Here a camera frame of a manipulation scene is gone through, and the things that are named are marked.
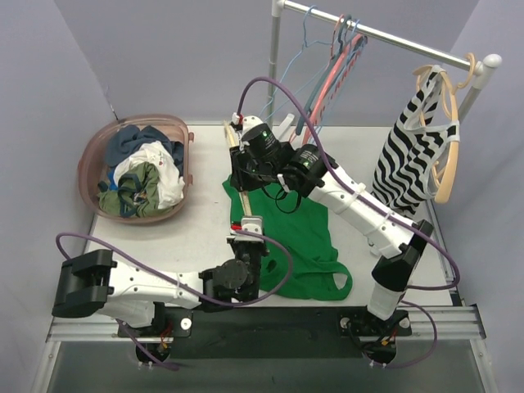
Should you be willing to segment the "cream yellow hanger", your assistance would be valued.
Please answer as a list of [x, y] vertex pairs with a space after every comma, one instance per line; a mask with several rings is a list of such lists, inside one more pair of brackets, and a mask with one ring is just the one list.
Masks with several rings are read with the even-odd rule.
[[[235, 131], [232, 128], [232, 126], [226, 120], [223, 121], [223, 126], [224, 126], [225, 137], [228, 142], [228, 147], [229, 148], [238, 147], [238, 140], [237, 140]], [[248, 193], [239, 192], [238, 195], [239, 195], [239, 198], [242, 204], [244, 215], [252, 215], [251, 204], [249, 201]]]

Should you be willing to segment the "green tank top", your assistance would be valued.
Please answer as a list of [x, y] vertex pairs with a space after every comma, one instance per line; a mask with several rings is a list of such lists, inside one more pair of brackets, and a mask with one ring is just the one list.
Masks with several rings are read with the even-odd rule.
[[264, 234], [286, 247], [293, 259], [291, 276], [277, 291], [298, 300], [339, 301], [353, 287], [348, 268], [338, 260], [328, 229], [328, 209], [293, 192], [282, 201], [277, 184], [247, 193], [251, 212], [264, 221]]

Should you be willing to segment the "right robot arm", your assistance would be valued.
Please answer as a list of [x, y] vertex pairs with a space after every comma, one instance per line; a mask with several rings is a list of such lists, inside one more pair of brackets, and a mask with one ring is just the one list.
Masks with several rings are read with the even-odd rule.
[[246, 117], [235, 130], [239, 145], [230, 152], [235, 189], [250, 192], [277, 184], [283, 195], [296, 192], [299, 200], [325, 206], [368, 239], [379, 260], [372, 271], [374, 288], [363, 323], [374, 334], [388, 329], [432, 234], [432, 225], [397, 215], [328, 154], [313, 144], [295, 149], [279, 141], [256, 116]]

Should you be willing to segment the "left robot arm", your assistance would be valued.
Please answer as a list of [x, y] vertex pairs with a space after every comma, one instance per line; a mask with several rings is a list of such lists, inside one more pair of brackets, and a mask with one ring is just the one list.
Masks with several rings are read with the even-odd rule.
[[214, 312], [256, 300], [267, 247], [253, 237], [230, 236], [227, 242], [232, 259], [199, 273], [152, 273], [118, 261], [113, 251], [104, 249], [67, 260], [61, 266], [52, 315], [102, 314], [155, 337], [165, 330], [167, 305]]

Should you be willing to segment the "striped black white tank top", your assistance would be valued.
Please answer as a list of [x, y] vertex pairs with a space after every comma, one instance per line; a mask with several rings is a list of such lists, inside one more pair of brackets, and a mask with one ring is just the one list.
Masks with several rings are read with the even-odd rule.
[[372, 195], [407, 218], [425, 201], [449, 200], [460, 143], [457, 101], [447, 72], [425, 65], [413, 74], [416, 93], [387, 134], [372, 181]]

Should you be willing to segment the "pile of clothes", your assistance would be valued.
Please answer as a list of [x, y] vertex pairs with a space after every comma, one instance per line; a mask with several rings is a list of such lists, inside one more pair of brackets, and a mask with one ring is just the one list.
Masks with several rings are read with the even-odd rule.
[[98, 184], [98, 206], [122, 219], [159, 217], [184, 198], [184, 144], [158, 128], [129, 124], [107, 143], [107, 177]]

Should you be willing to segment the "pink laundry basket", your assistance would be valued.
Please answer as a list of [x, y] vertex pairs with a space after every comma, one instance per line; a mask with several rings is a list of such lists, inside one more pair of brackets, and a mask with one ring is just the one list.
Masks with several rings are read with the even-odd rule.
[[[183, 200], [173, 209], [156, 217], [125, 219], [109, 215], [99, 209], [98, 184], [105, 178], [108, 170], [104, 160], [106, 145], [117, 131], [129, 124], [137, 125], [139, 128], [151, 125], [159, 129], [170, 140], [183, 144], [183, 181], [185, 182]], [[183, 120], [174, 115], [135, 115], [109, 123], [89, 140], [77, 166], [78, 189], [84, 204], [95, 215], [121, 224], [149, 225], [172, 219], [184, 207], [188, 200], [189, 186], [193, 184], [193, 177], [190, 172], [190, 152], [193, 142], [194, 133], [189, 130]]]

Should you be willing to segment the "white clothes rack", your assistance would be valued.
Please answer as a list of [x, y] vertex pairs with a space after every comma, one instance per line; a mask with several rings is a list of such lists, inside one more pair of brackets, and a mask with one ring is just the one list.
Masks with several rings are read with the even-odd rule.
[[[314, 19], [322, 20], [332, 24], [336, 24], [340, 20], [338, 16], [321, 11], [316, 7], [306, 6], [294, 1], [272, 1], [271, 39], [269, 50], [269, 77], [272, 79], [277, 77], [281, 18], [282, 13], [285, 10], [298, 12], [305, 16], [310, 16]], [[417, 53], [434, 61], [445, 63], [448, 66], [453, 66], [460, 70], [473, 70], [474, 78], [472, 83], [469, 85], [468, 92], [466, 93], [458, 109], [458, 117], [461, 120], [466, 118], [468, 112], [472, 109], [475, 101], [480, 96], [481, 91], [488, 85], [493, 74], [497, 71], [503, 62], [502, 57], [498, 54], [490, 54], [485, 56], [481, 61], [471, 62], [468, 61], [464, 56], [459, 57], [448, 52], [442, 52], [441, 50], [437, 50], [433, 47], [428, 47], [422, 45], [421, 43], [416, 43], [406, 38], [401, 38], [395, 36], [394, 34], [389, 34], [379, 29], [368, 27], [360, 22], [348, 20], [347, 25], [355, 32], [361, 33], [369, 38], [375, 38], [383, 43], [388, 43], [409, 52]]]

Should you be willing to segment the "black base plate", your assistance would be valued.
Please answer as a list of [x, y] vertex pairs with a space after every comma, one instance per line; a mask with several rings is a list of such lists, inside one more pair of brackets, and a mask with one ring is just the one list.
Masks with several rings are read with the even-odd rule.
[[409, 335], [399, 323], [407, 312], [387, 320], [363, 306], [240, 307], [207, 313], [167, 307], [150, 327], [130, 332], [171, 359], [350, 359], [359, 341]]

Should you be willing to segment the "aluminium rail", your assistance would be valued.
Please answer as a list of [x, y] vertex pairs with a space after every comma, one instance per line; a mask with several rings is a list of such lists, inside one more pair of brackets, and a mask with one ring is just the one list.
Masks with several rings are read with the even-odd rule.
[[[409, 312], [412, 335], [410, 340], [432, 340], [433, 325], [427, 315], [413, 306], [401, 306]], [[477, 340], [485, 339], [486, 331], [480, 312], [474, 306], [427, 306], [423, 308], [430, 314], [439, 340]]]

